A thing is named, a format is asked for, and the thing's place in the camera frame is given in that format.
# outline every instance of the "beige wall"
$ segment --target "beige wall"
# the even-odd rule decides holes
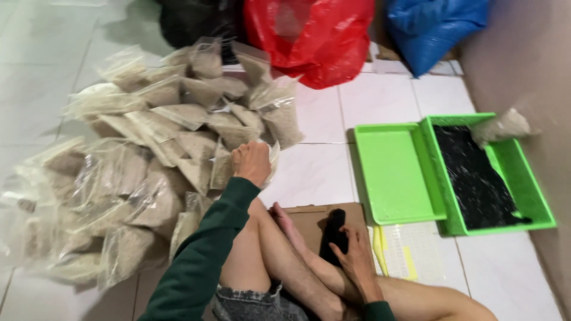
[[[491,0],[489,27],[462,54],[478,111],[527,97],[527,116],[543,130],[522,145],[559,228],[531,235],[571,319],[571,0]]]

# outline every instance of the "green sweatshirt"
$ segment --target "green sweatshirt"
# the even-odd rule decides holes
[[[206,305],[216,293],[232,242],[246,225],[250,203],[259,193],[260,189],[247,179],[230,179],[198,230],[176,251],[139,321],[202,320]],[[367,321],[394,321],[387,302],[366,305],[365,314]]]

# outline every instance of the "black sock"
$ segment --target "black sock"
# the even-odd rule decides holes
[[[342,267],[341,263],[329,247],[329,243],[337,245],[343,254],[347,254],[349,240],[344,232],[339,232],[339,229],[343,225],[345,225],[345,211],[339,208],[333,210],[327,219],[327,224],[325,225],[321,239],[321,248],[319,249],[320,257],[338,267]]]

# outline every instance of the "denim shorts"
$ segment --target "denim shorts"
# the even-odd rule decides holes
[[[218,285],[212,313],[218,321],[309,321],[303,309],[280,295],[281,282],[268,292],[239,291]]]

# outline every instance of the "blue plastic bag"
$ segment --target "blue plastic bag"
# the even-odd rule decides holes
[[[488,0],[389,0],[387,24],[418,77],[470,33],[486,26]]]

